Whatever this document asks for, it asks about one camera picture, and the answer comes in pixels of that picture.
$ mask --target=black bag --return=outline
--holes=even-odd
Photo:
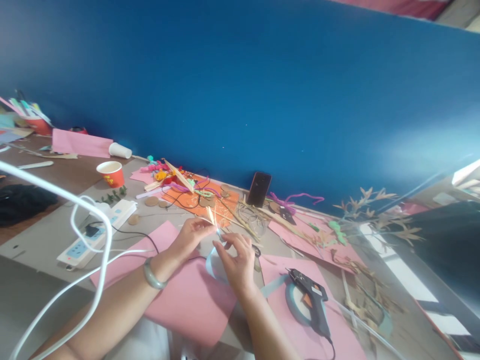
[[[0,188],[0,227],[20,223],[57,202],[57,195],[35,185],[4,186]]]

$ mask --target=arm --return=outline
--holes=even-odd
[[[151,270],[161,282],[188,260],[200,240],[215,232],[215,227],[200,218],[185,221],[172,245],[151,260]],[[66,344],[47,357],[49,360],[87,360],[103,358],[135,326],[159,290],[145,280],[143,266],[135,269],[103,292],[98,307]],[[58,333],[46,341],[36,355],[61,339],[85,316],[90,304],[77,313]]]
[[[233,245],[237,256],[230,256],[218,241],[213,244],[225,268],[228,282],[245,311],[257,360],[300,360],[267,300],[254,283],[255,252],[252,240],[240,234],[222,236],[226,248]]]

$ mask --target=blue wall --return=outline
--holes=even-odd
[[[322,195],[330,211],[479,153],[477,34],[323,0],[8,0],[1,13],[0,95],[20,88],[60,128],[238,186],[264,171],[279,197]]]

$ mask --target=bracelet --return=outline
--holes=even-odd
[[[149,257],[145,260],[145,264],[143,264],[143,273],[145,274],[146,282],[154,289],[163,290],[169,282],[161,282],[155,277],[154,273],[152,272],[152,268],[150,267],[151,261],[152,258]]]

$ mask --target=power strip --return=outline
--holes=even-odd
[[[110,214],[112,214],[110,218],[110,224],[112,224],[112,226],[114,226],[115,228],[119,229],[127,221],[130,215],[135,212],[135,210],[137,210],[137,203],[135,201],[128,201],[125,199],[120,200],[110,210]],[[112,228],[112,233],[115,234],[116,232],[117,231]],[[95,235],[93,235],[92,237],[88,237],[84,233],[83,237],[92,248],[100,250],[105,245],[105,226],[103,224],[100,224],[98,226],[98,231]],[[67,264],[68,270],[83,269],[85,265],[87,265],[90,260],[92,260],[95,254],[97,253],[86,247],[82,239],[78,238],[56,259],[62,263]]]

